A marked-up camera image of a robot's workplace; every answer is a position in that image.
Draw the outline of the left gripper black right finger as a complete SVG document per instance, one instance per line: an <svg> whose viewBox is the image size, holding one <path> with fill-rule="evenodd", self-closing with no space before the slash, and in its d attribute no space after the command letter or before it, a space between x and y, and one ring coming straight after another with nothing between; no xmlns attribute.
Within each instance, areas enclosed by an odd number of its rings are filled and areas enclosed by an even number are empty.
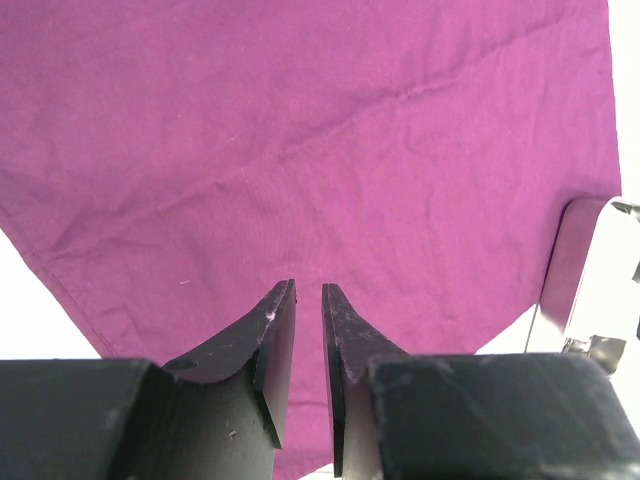
<svg viewBox="0 0 640 480"><path fill-rule="evenodd" d="M341 479L635 479L639 439L576 353L411 355L322 288Z"/></svg>

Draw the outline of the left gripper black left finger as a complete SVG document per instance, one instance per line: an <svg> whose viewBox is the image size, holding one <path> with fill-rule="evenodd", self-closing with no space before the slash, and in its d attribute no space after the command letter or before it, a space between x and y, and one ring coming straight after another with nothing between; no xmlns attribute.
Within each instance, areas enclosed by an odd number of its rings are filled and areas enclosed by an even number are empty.
<svg viewBox="0 0 640 480"><path fill-rule="evenodd" d="M284 443L296 291L163 366L6 360L5 479L269 479Z"/></svg>

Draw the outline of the steel tray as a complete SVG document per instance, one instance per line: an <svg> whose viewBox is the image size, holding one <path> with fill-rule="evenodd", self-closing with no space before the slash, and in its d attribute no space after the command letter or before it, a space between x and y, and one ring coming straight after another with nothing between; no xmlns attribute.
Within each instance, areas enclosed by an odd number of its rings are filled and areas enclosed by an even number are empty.
<svg viewBox="0 0 640 480"><path fill-rule="evenodd" d="M637 337L639 206L621 197L579 198L564 209L539 302L563 353L612 375Z"/></svg>

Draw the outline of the purple cloth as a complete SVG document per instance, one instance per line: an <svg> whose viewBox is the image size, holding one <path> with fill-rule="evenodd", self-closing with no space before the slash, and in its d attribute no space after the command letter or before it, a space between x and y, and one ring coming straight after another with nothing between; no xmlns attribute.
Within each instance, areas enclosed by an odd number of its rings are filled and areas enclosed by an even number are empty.
<svg viewBox="0 0 640 480"><path fill-rule="evenodd" d="M1 5L1 227L100 354L166 362L295 281L278 479L332 459L323 284L475 352L563 207L619 191L604 1Z"/></svg>

